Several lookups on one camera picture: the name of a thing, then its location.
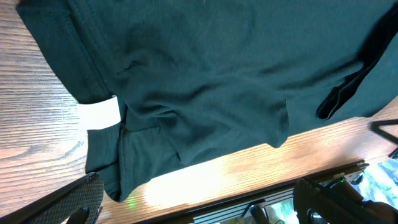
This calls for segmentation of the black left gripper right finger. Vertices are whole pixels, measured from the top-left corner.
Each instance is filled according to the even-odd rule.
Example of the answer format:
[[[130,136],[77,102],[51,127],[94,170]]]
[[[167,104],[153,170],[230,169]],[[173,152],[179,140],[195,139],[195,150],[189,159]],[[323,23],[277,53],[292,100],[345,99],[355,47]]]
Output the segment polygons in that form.
[[[326,186],[299,179],[294,187],[294,210],[301,224],[397,224],[397,209],[383,202],[365,201],[345,179]]]

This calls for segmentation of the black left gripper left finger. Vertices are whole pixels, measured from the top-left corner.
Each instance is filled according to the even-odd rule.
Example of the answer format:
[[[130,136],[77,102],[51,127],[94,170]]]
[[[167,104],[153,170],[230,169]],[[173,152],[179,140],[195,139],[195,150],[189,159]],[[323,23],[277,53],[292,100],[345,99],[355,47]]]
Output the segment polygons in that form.
[[[102,209],[104,183],[96,172],[1,217],[1,223],[95,224]]]

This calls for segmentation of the black t-shirt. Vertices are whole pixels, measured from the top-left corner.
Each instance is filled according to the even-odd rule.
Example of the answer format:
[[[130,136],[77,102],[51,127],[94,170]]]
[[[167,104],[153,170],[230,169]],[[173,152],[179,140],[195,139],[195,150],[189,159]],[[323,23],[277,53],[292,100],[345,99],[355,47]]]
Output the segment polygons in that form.
[[[397,96],[396,1],[21,1],[93,106],[87,172],[122,202],[154,177],[370,117]]]

